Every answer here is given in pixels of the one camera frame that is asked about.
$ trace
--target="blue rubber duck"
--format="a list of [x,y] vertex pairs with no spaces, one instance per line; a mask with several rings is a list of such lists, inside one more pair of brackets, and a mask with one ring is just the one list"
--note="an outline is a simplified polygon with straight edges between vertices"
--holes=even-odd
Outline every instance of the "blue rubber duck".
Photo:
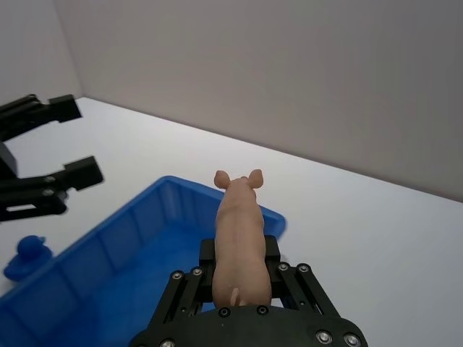
[[45,237],[35,235],[21,239],[17,244],[17,254],[3,270],[5,277],[19,282],[47,263],[53,255],[44,242]]

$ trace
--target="toy pig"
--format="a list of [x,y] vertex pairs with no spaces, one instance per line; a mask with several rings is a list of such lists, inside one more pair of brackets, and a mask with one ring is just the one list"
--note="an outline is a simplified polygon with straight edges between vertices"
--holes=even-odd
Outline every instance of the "toy pig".
[[233,181],[225,171],[217,171],[214,184],[226,190],[216,218],[214,304],[218,308],[269,305],[263,216],[254,192],[263,185],[262,171],[253,170],[249,177]]

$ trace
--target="blue tray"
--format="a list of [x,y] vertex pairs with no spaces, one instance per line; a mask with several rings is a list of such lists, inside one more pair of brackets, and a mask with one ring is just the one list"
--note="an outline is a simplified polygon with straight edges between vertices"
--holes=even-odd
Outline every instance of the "blue tray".
[[[169,274],[198,264],[223,195],[159,179],[0,298],[0,347],[126,347],[146,328]],[[280,237],[283,216],[262,212],[265,234]]]

